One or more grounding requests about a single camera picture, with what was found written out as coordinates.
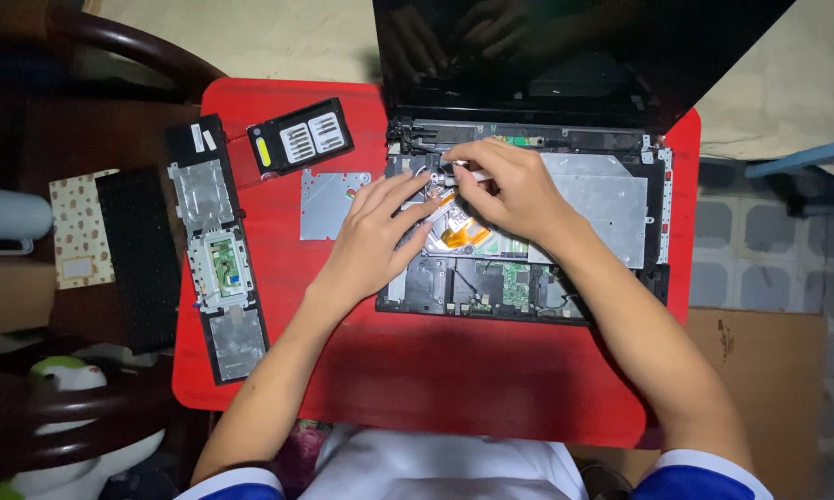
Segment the forearm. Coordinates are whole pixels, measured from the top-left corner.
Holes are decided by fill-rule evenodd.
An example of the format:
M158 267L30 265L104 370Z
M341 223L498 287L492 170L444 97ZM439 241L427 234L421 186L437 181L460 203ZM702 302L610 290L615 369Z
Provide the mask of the forearm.
M318 356L349 311L310 288L284 333L238 389L220 418L192 476L192 484L237 463L273 458L285 442Z
M746 450L739 416L722 381L683 327L608 250L589 222L581 218L566 234L550 251L593 313L618 366L651 403L667 446L696 448L699 427L706 427L727 449ZM749 463L741 465L749 468Z

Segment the laptop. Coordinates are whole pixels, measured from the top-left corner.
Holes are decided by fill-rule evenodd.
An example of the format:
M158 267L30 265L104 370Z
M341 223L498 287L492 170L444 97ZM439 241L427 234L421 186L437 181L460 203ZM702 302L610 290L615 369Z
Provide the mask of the laptop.
M592 322L542 248L482 220L445 184L442 154L486 137L540 153L563 197L666 304L679 172L665 134L791 4L373 0L386 176L431 175L402 209L442 200L423 251L376 310Z

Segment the cup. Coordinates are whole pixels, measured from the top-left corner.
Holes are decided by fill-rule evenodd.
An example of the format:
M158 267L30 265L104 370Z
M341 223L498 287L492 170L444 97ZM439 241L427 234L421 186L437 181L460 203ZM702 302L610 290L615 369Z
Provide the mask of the cup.
M0 250L0 256L24 256L34 249L34 240L53 227L53 210L35 195L0 189L0 239L22 244L18 250Z

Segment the tiled wall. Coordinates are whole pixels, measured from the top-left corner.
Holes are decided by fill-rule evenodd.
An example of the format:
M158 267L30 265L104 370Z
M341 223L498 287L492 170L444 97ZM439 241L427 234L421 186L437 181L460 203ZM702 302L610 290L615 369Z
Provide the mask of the tiled wall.
M766 188L733 180L739 182L714 182L700 191L690 304L824 313L828 372L820 426L821 498L834 498L834 211L789 218Z

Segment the beige cloth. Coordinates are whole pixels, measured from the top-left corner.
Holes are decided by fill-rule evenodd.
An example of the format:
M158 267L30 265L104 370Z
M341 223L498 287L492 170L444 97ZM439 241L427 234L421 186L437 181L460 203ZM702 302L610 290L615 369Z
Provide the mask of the beige cloth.
M102 0L99 13L229 75L377 83L371 9L371 0ZM766 159L834 142L834 0L797 0L696 108L706 156Z

